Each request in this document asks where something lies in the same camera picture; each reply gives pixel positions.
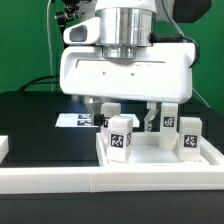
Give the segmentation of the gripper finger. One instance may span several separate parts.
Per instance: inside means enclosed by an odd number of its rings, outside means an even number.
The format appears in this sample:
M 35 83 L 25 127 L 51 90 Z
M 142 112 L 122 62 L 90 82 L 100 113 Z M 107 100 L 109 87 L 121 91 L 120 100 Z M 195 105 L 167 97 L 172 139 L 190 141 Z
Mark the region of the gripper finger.
M 104 114 L 101 112 L 101 101 L 97 97 L 85 96 L 84 102 L 91 115 L 91 124 L 101 127 L 104 123 Z
M 144 118 L 144 130 L 150 132 L 152 130 L 152 121 L 158 113 L 157 104 L 155 102 L 147 103 L 148 112 Z

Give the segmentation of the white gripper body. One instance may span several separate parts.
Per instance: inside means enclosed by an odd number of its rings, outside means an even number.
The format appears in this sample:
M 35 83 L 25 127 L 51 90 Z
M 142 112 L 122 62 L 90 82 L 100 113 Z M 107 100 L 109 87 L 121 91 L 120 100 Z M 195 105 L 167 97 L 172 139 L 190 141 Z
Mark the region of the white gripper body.
M 156 43 L 134 59 L 105 59 L 98 46 L 72 46 L 62 54 L 60 87 L 71 95 L 184 103 L 194 52 L 191 43 Z

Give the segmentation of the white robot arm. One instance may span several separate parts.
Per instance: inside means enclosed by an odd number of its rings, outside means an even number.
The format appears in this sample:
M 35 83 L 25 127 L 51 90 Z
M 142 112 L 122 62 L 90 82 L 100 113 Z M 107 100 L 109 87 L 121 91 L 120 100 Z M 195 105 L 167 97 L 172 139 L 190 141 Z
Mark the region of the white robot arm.
M 145 101 L 151 129 L 159 102 L 181 104 L 192 96 L 197 43 L 177 29 L 154 32 L 156 21 L 193 23 L 213 0 L 96 0 L 80 10 L 87 19 L 64 31 L 68 47 L 60 64 L 60 87 L 70 95 Z

